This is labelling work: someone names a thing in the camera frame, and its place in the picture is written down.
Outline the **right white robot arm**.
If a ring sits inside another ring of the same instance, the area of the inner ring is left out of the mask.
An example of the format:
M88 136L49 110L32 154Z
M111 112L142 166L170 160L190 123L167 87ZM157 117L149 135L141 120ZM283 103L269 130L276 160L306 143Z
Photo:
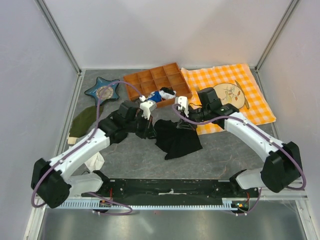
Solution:
M263 161L262 168L242 170L230 178L229 191L235 197L247 189L267 188L274 193L283 189L304 190L307 185L299 147L292 141L284 143L265 133L231 103L222 104L216 91L208 87L197 92L200 107L194 109L188 98L178 96L172 108L192 127L218 125L249 146Z

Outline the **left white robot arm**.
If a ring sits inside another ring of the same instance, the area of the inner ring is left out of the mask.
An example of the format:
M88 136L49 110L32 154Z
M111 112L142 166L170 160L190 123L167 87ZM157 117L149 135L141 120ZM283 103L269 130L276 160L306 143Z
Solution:
M95 193L99 197L106 196L110 191L106 176L97 170L76 176L74 172L99 151L122 142L129 133L141 139L149 138L152 128L150 110L135 107L126 111L119 109L100 120L97 128L67 151L50 160L37 160L31 179L32 206L37 207L36 196L52 209L71 195Z

